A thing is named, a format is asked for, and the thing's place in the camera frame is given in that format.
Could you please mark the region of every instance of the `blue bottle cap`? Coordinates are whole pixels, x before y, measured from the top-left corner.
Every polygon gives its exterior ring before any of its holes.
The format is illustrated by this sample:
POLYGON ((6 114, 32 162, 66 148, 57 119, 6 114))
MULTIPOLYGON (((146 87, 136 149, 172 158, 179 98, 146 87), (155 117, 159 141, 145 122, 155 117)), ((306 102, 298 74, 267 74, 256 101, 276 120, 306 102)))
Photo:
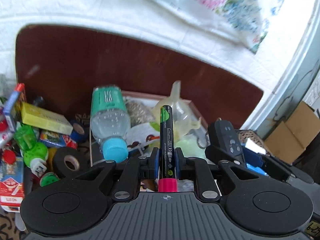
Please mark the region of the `blue bottle cap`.
POLYGON ((110 138, 102 144, 103 157, 106 160, 123 162, 128 157, 127 143, 122 138, 110 138))

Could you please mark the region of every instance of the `black circular pad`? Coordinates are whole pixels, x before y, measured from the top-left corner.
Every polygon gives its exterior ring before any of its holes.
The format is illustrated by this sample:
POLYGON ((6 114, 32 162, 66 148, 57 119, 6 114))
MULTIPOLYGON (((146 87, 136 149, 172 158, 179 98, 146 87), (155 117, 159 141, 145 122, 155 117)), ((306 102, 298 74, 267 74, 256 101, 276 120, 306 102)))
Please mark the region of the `black circular pad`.
POLYGON ((227 197, 225 210, 241 227, 276 236, 296 232, 309 222, 313 203, 301 190, 262 175, 241 180, 233 174, 231 178, 235 189, 227 197))
POLYGON ((43 207, 54 214, 64 214, 75 210, 80 204, 80 198, 73 193, 59 192, 47 196, 43 207))
POLYGON ((94 181, 64 178, 28 194, 20 213, 30 231, 69 236, 99 223, 110 206, 94 181))
POLYGON ((284 211, 291 204, 286 195, 274 191, 258 193, 253 197, 253 203, 260 210, 271 213, 284 211))

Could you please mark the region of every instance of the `yellow box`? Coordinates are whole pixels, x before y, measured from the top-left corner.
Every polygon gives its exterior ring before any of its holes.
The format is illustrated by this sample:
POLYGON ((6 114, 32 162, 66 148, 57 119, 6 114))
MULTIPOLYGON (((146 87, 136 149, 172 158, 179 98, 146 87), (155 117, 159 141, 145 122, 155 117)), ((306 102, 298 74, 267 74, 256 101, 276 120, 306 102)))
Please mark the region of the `yellow box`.
POLYGON ((34 127, 49 131, 70 135, 73 127, 68 120, 61 114, 22 103, 21 110, 22 122, 34 127))

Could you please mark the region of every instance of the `pink marker cap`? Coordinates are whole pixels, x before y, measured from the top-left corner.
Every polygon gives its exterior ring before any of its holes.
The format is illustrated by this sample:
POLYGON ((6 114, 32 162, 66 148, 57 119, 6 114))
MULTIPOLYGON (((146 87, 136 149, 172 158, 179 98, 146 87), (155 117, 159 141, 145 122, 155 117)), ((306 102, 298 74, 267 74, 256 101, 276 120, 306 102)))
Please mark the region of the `pink marker cap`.
POLYGON ((177 180, 171 178, 159 179, 159 192, 177 192, 177 180))

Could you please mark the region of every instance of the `teal bottle label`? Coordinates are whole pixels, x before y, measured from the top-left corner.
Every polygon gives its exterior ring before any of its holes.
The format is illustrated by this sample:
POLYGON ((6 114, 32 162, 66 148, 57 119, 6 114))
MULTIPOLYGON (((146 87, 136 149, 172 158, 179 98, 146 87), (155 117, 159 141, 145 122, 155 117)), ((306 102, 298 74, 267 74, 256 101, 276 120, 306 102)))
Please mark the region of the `teal bottle label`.
POLYGON ((99 111, 112 108, 127 112, 121 90, 114 86, 95 88, 92 93, 91 116, 94 116, 99 111))

